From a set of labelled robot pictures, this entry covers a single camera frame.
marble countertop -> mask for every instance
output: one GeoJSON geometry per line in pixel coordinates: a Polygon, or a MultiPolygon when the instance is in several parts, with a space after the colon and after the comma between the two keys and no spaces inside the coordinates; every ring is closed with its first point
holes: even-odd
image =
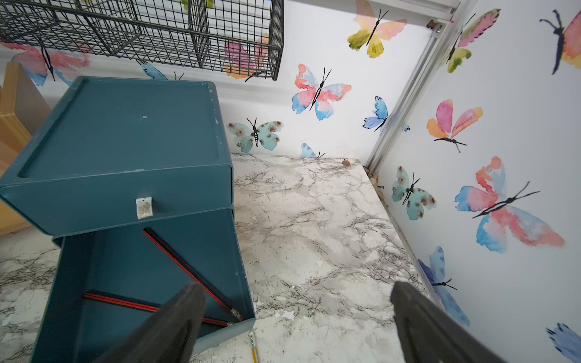
{"type": "MultiPolygon", "coordinates": [[[[389,296],[423,290],[361,164],[233,154],[235,220],[261,362],[403,362],[389,296]]],[[[0,361],[27,362],[60,250],[0,237],[0,361]]],[[[192,357],[252,362],[247,334],[192,357]]]]}

teal drawer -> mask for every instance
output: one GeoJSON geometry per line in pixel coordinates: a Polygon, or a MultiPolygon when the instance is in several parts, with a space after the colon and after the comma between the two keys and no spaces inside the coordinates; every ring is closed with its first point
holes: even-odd
{"type": "Polygon", "coordinates": [[[244,316],[238,322],[208,294],[205,317],[234,324],[203,324],[194,352],[226,341],[254,325],[252,298],[236,239],[232,210],[66,236],[31,362],[90,362],[122,341],[150,313],[83,299],[98,290],[162,305],[192,283],[145,234],[152,228],[244,316]]]}

black wire basket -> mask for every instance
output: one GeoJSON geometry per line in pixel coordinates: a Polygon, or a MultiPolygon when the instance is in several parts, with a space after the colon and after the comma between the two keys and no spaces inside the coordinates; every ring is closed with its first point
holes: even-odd
{"type": "Polygon", "coordinates": [[[0,40],[276,80],[284,0],[0,0],[0,40]]]}

blue butterfly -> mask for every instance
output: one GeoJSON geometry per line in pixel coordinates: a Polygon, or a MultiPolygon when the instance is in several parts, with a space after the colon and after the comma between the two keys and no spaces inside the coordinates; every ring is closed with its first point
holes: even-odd
{"type": "Polygon", "coordinates": [[[321,152],[319,151],[319,156],[317,156],[317,154],[315,154],[311,147],[305,143],[300,146],[300,151],[301,151],[300,155],[302,157],[321,157],[324,154],[326,154],[323,153],[323,155],[321,155],[321,152]]]}
{"type": "MultiPolygon", "coordinates": [[[[151,77],[151,79],[153,79],[153,80],[167,80],[167,77],[165,74],[163,74],[159,69],[152,66],[148,62],[144,62],[143,60],[137,60],[137,63],[139,63],[141,68],[143,68],[145,74],[147,74],[149,77],[151,77]]],[[[178,75],[175,72],[174,72],[174,75],[175,75],[176,81],[179,81],[181,79],[181,77],[184,76],[184,74],[182,73],[182,75],[178,78],[178,75]]]]}
{"type": "Polygon", "coordinates": [[[375,96],[375,115],[377,117],[367,117],[365,120],[363,120],[364,128],[370,129],[377,126],[375,129],[375,131],[377,131],[380,127],[383,126],[385,120],[388,118],[388,107],[385,106],[385,102],[379,96],[375,96]]]}
{"type": "Polygon", "coordinates": [[[256,127],[256,119],[254,120],[254,124],[250,120],[248,120],[248,122],[250,122],[250,126],[252,126],[252,131],[243,124],[228,124],[228,130],[236,136],[234,138],[236,146],[239,146],[243,153],[250,152],[254,143],[256,143],[256,147],[258,148],[259,142],[268,150],[273,150],[277,147],[277,142],[280,141],[280,139],[277,134],[274,134],[274,132],[282,130],[282,127],[284,126],[282,122],[270,121],[269,123],[262,124],[258,127],[256,127]]]}
{"type": "Polygon", "coordinates": [[[415,188],[415,184],[419,179],[415,180],[414,174],[412,174],[410,185],[410,177],[407,175],[406,170],[403,167],[398,167],[396,178],[397,180],[393,182],[392,200],[399,202],[404,195],[406,196],[401,205],[407,202],[407,216],[411,221],[416,221],[424,216],[424,207],[427,209],[436,207],[436,200],[430,193],[423,189],[415,188]]]}
{"type": "Polygon", "coordinates": [[[581,336],[561,323],[557,323],[553,330],[547,329],[547,333],[562,355],[575,363],[581,363],[581,336]]]}
{"type": "Polygon", "coordinates": [[[444,250],[438,246],[436,251],[430,256],[430,267],[426,266],[422,260],[418,259],[419,265],[424,270],[426,277],[430,280],[430,284],[433,286],[434,292],[444,305],[444,309],[450,314],[454,319],[456,319],[460,324],[465,326],[470,326],[470,320],[464,314],[462,309],[456,303],[456,300],[448,292],[446,287],[450,287],[454,290],[458,290],[455,287],[448,285],[452,280],[444,281],[444,250]]]}

watercolor butterfly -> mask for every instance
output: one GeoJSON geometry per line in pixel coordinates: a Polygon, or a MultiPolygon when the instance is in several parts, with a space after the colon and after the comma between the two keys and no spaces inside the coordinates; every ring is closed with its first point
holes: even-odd
{"type": "Polygon", "coordinates": [[[381,15],[381,10],[379,10],[379,16],[376,21],[375,13],[371,9],[369,2],[367,0],[357,0],[357,16],[354,21],[359,24],[361,30],[347,38],[349,48],[359,51],[363,45],[366,45],[369,58],[380,56],[384,50],[381,40],[390,40],[395,37],[401,33],[407,24],[406,19],[401,19],[388,21],[380,25],[379,21],[387,13],[385,12],[381,15]]]}
{"type": "Polygon", "coordinates": [[[445,274],[444,274],[444,250],[438,246],[433,254],[429,256],[430,258],[430,267],[426,266],[422,260],[418,259],[419,265],[424,270],[426,277],[430,281],[430,284],[433,286],[434,292],[444,305],[444,309],[450,314],[457,322],[462,325],[470,326],[470,320],[464,314],[456,300],[452,297],[450,292],[446,289],[446,287],[450,287],[454,290],[458,290],[455,287],[448,285],[452,279],[448,281],[444,281],[445,274]]]}
{"type": "Polygon", "coordinates": [[[311,147],[305,143],[300,145],[300,151],[301,157],[322,157],[324,154],[326,154],[323,153],[323,155],[321,155],[321,152],[319,151],[319,155],[317,156],[317,154],[315,154],[311,147]]]}
{"type": "Polygon", "coordinates": [[[367,117],[365,120],[363,120],[363,127],[370,129],[377,126],[377,128],[374,130],[377,131],[380,127],[383,126],[385,120],[388,119],[388,107],[385,106],[385,102],[379,96],[375,96],[375,116],[376,117],[367,117]]]}
{"type": "MultiPolygon", "coordinates": [[[[143,60],[136,59],[137,63],[143,68],[145,74],[147,74],[153,80],[167,80],[165,74],[163,74],[159,69],[154,67],[151,63],[144,62],[143,60]]],[[[174,77],[176,81],[181,80],[181,77],[184,76],[185,73],[178,78],[178,75],[174,72],[174,77]]]]}
{"type": "Polygon", "coordinates": [[[559,69],[561,59],[581,69],[581,11],[577,13],[571,24],[567,27],[567,30],[563,28],[559,12],[557,10],[553,10],[553,12],[557,16],[559,27],[556,27],[547,19],[539,20],[549,23],[554,29],[553,33],[559,36],[559,43],[557,43],[557,61],[555,62],[555,68],[553,68],[553,74],[559,69]]]}
{"type": "MultiPolygon", "coordinates": [[[[268,34],[263,34],[258,43],[268,44],[268,34]]],[[[229,63],[224,66],[224,71],[232,78],[241,80],[258,76],[264,73],[264,62],[268,56],[268,47],[253,45],[252,51],[248,53],[246,48],[238,42],[226,42],[226,58],[229,63]]]]}
{"type": "Polygon", "coordinates": [[[509,204],[539,192],[506,198],[506,175],[503,162],[497,156],[490,165],[476,172],[476,181],[485,191],[474,186],[463,186],[454,201],[457,210],[481,211],[473,218],[484,216],[476,232],[476,242],[491,251],[504,253],[507,247],[506,227],[522,243],[528,246],[552,245],[562,247],[565,241],[545,222],[509,204]]]}
{"type": "Polygon", "coordinates": [[[297,114],[305,111],[307,107],[311,106],[309,110],[315,106],[315,113],[319,120],[324,120],[333,115],[333,107],[329,101],[340,101],[345,97],[347,92],[351,91],[351,86],[348,84],[332,84],[323,87],[325,81],[329,77],[329,73],[325,77],[325,69],[323,69],[323,81],[318,84],[313,73],[304,64],[299,64],[299,75],[296,76],[295,85],[300,89],[306,89],[293,96],[292,109],[297,114]]]}
{"type": "Polygon", "coordinates": [[[37,86],[43,86],[46,77],[50,72],[52,79],[55,80],[55,73],[67,85],[71,85],[74,79],[77,78],[78,73],[76,68],[87,67],[90,64],[89,54],[81,52],[69,51],[48,51],[41,49],[40,51],[31,45],[14,44],[14,43],[0,43],[9,49],[21,49],[24,53],[20,53],[12,57],[13,62],[22,64],[30,79],[36,83],[37,86]]]}
{"type": "Polygon", "coordinates": [[[436,118],[430,118],[428,121],[428,132],[430,135],[434,136],[438,140],[444,140],[447,142],[451,142],[456,145],[458,152],[460,152],[460,148],[458,144],[467,146],[465,143],[461,143],[456,141],[454,137],[465,130],[468,126],[472,125],[476,121],[480,120],[484,112],[480,107],[476,107],[475,109],[469,109],[464,112],[458,120],[456,120],[456,124],[452,127],[452,112],[454,111],[454,102],[451,99],[447,99],[444,102],[440,103],[436,110],[436,118]]]}
{"type": "Polygon", "coordinates": [[[424,217],[424,207],[432,209],[436,207],[436,200],[427,191],[415,188],[418,180],[415,180],[415,175],[412,174],[412,181],[410,185],[410,177],[407,175],[403,167],[397,168],[397,180],[393,182],[392,200],[399,202],[401,198],[406,196],[401,205],[407,202],[407,216],[411,221],[416,221],[418,218],[424,217]]]}
{"type": "Polygon", "coordinates": [[[465,47],[480,37],[486,29],[494,25],[499,15],[500,9],[492,9],[476,19],[462,32],[462,34],[458,36],[456,43],[450,51],[450,56],[448,57],[448,73],[455,71],[456,68],[462,64],[464,58],[468,59],[472,56],[472,52],[467,50],[465,47]]]}
{"type": "Polygon", "coordinates": [[[282,122],[270,121],[258,127],[256,127],[256,119],[254,120],[254,124],[250,120],[248,120],[248,122],[250,122],[250,126],[252,126],[252,131],[243,124],[228,124],[228,130],[236,135],[234,138],[236,146],[239,146],[243,153],[249,152],[254,143],[256,143],[256,147],[258,148],[259,142],[268,150],[273,150],[277,147],[277,142],[280,141],[280,139],[278,138],[278,135],[273,132],[282,130],[282,127],[284,126],[282,122]]]}
{"type": "Polygon", "coordinates": [[[547,329],[547,333],[562,355],[575,363],[581,363],[581,336],[561,323],[557,323],[553,330],[547,329]]]}

